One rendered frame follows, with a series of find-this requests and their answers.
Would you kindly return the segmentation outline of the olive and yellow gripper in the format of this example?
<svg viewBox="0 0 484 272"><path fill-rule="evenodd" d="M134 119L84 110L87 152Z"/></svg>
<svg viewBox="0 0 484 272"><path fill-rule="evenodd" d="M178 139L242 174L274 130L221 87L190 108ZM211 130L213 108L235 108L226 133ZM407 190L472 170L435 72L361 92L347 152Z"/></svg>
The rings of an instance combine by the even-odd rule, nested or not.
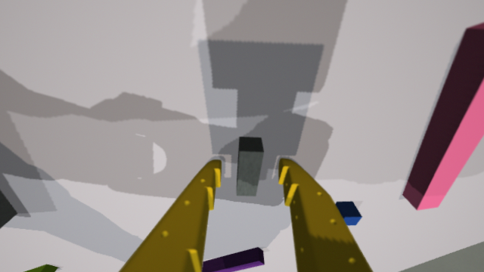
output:
<svg viewBox="0 0 484 272"><path fill-rule="evenodd" d="M202 272L209 210L222 161L209 161L119 272ZM281 158L279 184L290 207L297 272L373 272L331 196L302 167Z"/></svg>

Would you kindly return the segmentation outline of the small blue cube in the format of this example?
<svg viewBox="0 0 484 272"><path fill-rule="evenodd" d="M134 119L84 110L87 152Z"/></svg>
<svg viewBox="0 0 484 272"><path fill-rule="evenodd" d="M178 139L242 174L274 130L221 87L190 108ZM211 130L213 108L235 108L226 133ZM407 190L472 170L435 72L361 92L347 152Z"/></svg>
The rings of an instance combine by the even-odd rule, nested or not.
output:
<svg viewBox="0 0 484 272"><path fill-rule="evenodd" d="M346 222L346 225L356 225L362 218L353 201L336 202L335 205Z"/></svg>

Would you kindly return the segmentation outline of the purple rod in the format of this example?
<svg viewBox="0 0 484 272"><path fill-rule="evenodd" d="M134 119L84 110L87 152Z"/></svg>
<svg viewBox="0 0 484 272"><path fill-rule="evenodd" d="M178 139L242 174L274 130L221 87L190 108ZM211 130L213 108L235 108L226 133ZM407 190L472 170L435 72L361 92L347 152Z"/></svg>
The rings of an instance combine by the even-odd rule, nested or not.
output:
<svg viewBox="0 0 484 272"><path fill-rule="evenodd" d="M202 272L235 272L264 264L263 251L256 247L204 261Z"/></svg>

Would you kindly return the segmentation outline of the lime green rod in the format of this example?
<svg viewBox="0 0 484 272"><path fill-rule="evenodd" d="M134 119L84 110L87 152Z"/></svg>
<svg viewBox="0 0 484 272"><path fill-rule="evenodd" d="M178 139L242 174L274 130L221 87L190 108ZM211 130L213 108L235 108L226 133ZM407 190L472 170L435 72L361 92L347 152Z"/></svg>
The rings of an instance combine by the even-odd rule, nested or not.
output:
<svg viewBox="0 0 484 272"><path fill-rule="evenodd" d="M45 264L40 267L33 268L31 270L27 270L25 272L55 272L58 269L58 267Z"/></svg>

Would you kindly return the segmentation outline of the grey rod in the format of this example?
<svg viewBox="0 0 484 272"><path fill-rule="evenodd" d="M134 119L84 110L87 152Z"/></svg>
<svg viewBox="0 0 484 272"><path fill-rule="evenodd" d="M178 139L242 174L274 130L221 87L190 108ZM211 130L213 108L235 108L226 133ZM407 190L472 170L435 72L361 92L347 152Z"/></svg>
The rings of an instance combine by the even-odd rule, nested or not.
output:
<svg viewBox="0 0 484 272"><path fill-rule="evenodd" d="M239 137L237 196L256 196L263 155L262 138Z"/></svg>

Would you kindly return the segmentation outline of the pink rod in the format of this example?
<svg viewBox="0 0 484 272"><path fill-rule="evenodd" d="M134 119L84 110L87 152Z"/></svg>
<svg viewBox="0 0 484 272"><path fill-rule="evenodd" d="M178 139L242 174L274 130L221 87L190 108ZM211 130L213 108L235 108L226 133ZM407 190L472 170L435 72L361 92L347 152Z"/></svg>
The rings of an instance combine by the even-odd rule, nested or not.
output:
<svg viewBox="0 0 484 272"><path fill-rule="evenodd" d="M466 28L403 196L439 207L484 135L484 23Z"/></svg>

